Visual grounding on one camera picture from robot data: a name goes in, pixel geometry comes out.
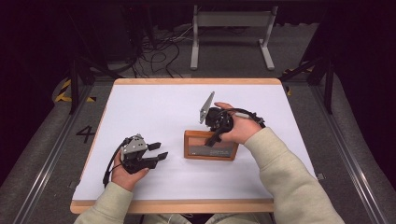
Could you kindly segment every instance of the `sweatshirt cuff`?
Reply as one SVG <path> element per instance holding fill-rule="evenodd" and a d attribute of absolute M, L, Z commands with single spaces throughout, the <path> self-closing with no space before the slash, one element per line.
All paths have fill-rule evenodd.
<path fill-rule="evenodd" d="M 271 161 L 289 151 L 271 128 L 266 127 L 253 134 L 245 143 L 260 169 L 265 168 Z"/>
<path fill-rule="evenodd" d="M 124 220 L 133 195 L 132 192 L 109 182 L 93 207 L 109 217 Z"/>

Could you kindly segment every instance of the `hand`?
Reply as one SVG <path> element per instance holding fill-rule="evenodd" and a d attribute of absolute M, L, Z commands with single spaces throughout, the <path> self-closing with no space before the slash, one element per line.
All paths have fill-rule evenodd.
<path fill-rule="evenodd" d="M 120 150 L 114 158 L 113 167 L 116 168 L 114 168 L 112 171 L 111 182 L 131 192 L 134 189 L 134 185 L 137 183 L 137 181 L 143 178 L 149 171 L 149 168 L 145 168 L 135 174 L 130 175 L 120 164 Z"/>
<path fill-rule="evenodd" d="M 221 102 L 217 102 L 215 103 L 215 105 L 222 109 L 233 108 L 231 105 Z M 233 129 L 230 130 L 228 133 L 223 133 L 220 135 L 221 140 L 225 142 L 245 144 L 249 137 L 262 129 L 262 127 L 260 127 L 260 125 L 252 119 L 244 119 L 237 117 L 236 115 L 232 115 L 232 117 Z"/>

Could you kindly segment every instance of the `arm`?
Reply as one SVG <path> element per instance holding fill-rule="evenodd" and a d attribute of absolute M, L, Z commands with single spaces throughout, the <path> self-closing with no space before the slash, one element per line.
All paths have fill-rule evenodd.
<path fill-rule="evenodd" d="M 215 105 L 232 108 L 224 103 Z M 220 138 L 250 150 L 262 183 L 274 196 L 277 223 L 344 223 L 319 182 L 270 128 L 262 129 L 254 121 L 237 116 L 233 122 L 233 129 Z"/>
<path fill-rule="evenodd" d="M 78 216 L 75 223 L 123 223 L 133 197 L 134 185 L 143 178 L 149 169 L 130 175 L 120 165 L 120 152 L 114 159 L 111 182 L 96 200 L 96 203 Z"/>

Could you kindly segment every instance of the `sleeve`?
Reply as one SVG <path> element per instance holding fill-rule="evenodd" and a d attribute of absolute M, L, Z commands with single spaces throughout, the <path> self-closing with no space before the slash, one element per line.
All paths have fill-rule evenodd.
<path fill-rule="evenodd" d="M 344 223 L 319 182 L 270 128 L 255 133 L 245 146 L 274 196 L 276 223 Z"/>
<path fill-rule="evenodd" d="M 110 182 L 95 205 L 80 214 L 75 223 L 123 223 L 132 197 L 132 192 Z"/>

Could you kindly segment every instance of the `white paper sheet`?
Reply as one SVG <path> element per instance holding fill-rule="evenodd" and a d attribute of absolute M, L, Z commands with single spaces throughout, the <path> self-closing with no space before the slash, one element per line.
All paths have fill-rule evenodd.
<path fill-rule="evenodd" d="M 150 170 L 134 189 L 134 200 L 272 198 L 259 179 L 250 152 L 239 146 L 235 161 L 197 161 L 183 157 L 185 130 L 208 131 L 199 110 L 210 92 L 213 102 L 256 112 L 315 176 L 303 139 L 281 85 L 115 85 L 95 136 L 89 162 L 73 200 L 96 200 L 104 190 L 103 175 L 125 137 L 142 134 L 168 157 Z"/>

